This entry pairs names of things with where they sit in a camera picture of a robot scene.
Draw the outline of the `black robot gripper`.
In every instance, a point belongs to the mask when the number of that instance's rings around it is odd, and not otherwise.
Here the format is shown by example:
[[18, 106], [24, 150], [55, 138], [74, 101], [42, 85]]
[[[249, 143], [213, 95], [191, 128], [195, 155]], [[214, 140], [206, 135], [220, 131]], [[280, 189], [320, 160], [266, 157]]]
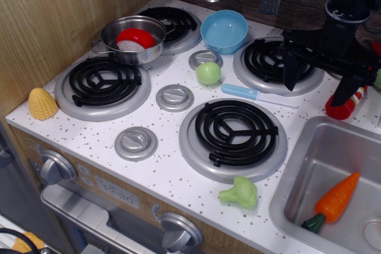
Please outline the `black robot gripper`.
[[361, 87], [372, 85], [380, 59], [356, 40], [357, 26], [327, 19], [318, 30], [283, 31], [283, 82], [293, 91], [306, 65], [342, 77], [331, 106], [345, 105]]

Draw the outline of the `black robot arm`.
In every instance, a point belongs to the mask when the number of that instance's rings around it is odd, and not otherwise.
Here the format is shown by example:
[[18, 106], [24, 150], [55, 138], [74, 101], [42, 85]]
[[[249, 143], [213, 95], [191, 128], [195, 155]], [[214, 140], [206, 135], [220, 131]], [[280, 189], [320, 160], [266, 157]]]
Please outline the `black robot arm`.
[[371, 86], [380, 58], [362, 47], [355, 38], [358, 27], [380, 0], [327, 0], [326, 20], [318, 30], [284, 30], [282, 33], [283, 83], [293, 90], [306, 65], [341, 76], [332, 106], [342, 106], [361, 87]]

